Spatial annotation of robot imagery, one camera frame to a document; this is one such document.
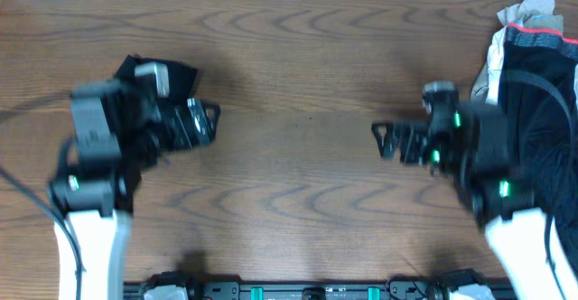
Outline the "black leggings red waistband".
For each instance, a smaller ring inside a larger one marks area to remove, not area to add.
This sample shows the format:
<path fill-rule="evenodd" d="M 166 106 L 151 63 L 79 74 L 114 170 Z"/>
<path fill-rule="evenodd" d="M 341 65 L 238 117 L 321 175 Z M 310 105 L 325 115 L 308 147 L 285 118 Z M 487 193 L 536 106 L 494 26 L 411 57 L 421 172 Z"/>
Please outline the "black leggings red waistband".
<path fill-rule="evenodd" d="M 555 30 L 510 24 L 504 50 L 498 103 L 508 117 L 508 145 L 575 267 L 577 42 Z"/>

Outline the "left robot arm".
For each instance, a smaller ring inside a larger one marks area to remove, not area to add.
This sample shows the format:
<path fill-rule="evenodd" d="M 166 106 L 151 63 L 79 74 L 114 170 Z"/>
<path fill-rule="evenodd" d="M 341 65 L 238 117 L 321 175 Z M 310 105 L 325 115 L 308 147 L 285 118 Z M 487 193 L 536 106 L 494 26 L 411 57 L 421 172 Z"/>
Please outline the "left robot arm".
<path fill-rule="evenodd" d="M 210 144 L 220 107 L 168 98 L 153 83 L 103 80 L 70 94 L 75 136 L 61 149 L 47 192 L 61 299 L 120 299 L 141 172 L 162 154 Z"/>

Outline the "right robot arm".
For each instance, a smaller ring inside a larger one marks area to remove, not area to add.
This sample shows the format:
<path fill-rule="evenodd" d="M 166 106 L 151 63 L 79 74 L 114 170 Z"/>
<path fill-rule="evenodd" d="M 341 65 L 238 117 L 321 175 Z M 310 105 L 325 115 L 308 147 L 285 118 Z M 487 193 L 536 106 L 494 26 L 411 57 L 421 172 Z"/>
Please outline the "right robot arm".
<path fill-rule="evenodd" d="M 508 274 L 519 299 L 572 299 L 577 278 L 563 247 L 553 193 L 573 177 L 573 141 L 545 152 L 554 159 L 550 183 L 545 160 L 523 164 L 520 139 L 510 137 L 507 115 L 493 104 L 427 101 L 425 121 L 375 122 L 381 157 L 400 156 L 452 178 L 460 201 Z"/>

